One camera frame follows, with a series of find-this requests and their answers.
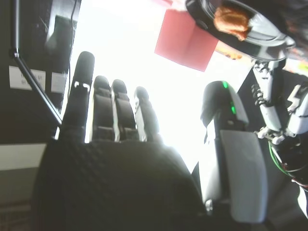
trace green led indicator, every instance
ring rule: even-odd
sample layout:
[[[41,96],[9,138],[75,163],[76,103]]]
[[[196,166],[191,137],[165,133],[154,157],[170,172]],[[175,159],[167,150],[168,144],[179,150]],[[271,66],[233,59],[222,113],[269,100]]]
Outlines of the green led indicator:
[[[223,81],[223,82],[222,82],[222,85],[223,85],[224,88],[228,88],[227,82]]]
[[[236,111],[235,111],[235,107],[234,106],[231,107],[231,110],[232,110],[232,113],[235,115]]]

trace red paper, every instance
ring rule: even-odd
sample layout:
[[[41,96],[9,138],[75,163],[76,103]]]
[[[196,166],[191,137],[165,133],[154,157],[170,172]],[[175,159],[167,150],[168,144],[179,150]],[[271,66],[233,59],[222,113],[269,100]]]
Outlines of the red paper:
[[[218,39],[200,29],[188,12],[166,10],[155,53],[178,64],[205,71]]]

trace metal pole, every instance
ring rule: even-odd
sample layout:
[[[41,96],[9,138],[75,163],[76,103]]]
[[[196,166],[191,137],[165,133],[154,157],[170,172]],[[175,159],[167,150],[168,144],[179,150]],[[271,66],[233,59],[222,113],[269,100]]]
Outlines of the metal pole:
[[[58,110],[52,104],[46,93],[40,87],[37,79],[34,77],[30,68],[20,55],[20,0],[11,0],[11,57],[17,63],[20,71],[23,73],[32,90],[36,92],[44,101],[49,111],[55,118],[57,126],[62,124],[62,120]]]

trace brown food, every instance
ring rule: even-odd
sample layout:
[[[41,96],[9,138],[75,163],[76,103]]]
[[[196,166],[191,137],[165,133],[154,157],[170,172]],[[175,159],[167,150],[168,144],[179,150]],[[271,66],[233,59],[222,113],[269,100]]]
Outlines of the brown food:
[[[229,6],[216,9],[214,25],[217,30],[236,36],[240,41],[247,38],[249,16],[243,10]]]

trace orange food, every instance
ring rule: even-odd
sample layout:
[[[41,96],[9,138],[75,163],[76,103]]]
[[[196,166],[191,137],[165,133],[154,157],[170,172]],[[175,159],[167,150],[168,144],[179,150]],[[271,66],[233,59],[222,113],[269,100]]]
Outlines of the orange food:
[[[239,9],[220,6],[216,9],[214,25],[217,30],[236,36],[240,41],[247,38],[249,16]]]

